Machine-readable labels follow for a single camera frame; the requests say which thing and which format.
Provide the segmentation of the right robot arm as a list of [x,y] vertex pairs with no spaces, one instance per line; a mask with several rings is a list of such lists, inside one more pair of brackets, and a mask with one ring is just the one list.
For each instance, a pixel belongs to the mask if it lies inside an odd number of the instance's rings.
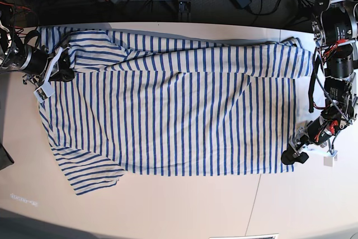
[[70,82],[74,70],[67,54],[69,48],[56,45],[49,49],[41,45],[41,33],[33,29],[25,34],[16,27],[16,3],[1,0],[1,74],[22,73],[23,84],[36,87],[45,82]]

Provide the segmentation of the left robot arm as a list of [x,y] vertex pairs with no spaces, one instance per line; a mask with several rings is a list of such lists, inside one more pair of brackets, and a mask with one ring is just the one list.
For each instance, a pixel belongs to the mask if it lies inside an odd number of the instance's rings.
[[336,158],[337,136],[357,119],[357,0],[297,0],[297,18],[312,23],[315,51],[308,88],[314,121],[300,128],[281,155],[285,165],[305,163],[308,146],[327,147]]

